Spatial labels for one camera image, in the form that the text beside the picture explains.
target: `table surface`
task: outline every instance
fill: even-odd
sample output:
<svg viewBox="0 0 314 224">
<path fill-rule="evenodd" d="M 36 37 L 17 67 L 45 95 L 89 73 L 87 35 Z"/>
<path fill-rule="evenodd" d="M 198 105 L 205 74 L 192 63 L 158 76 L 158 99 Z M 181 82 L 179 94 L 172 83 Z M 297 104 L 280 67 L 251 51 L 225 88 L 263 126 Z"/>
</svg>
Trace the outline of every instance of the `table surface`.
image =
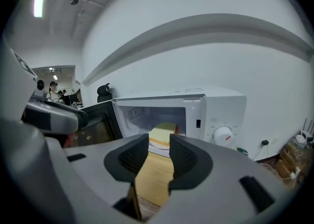
<svg viewBox="0 0 314 224">
<path fill-rule="evenodd" d="M 168 184 L 173 180 L 173 164 L 170 158 L 149 152 L 148 157 L 135 179 L 138 196 L 158 206 L 168 198 Z"/>
</svg>

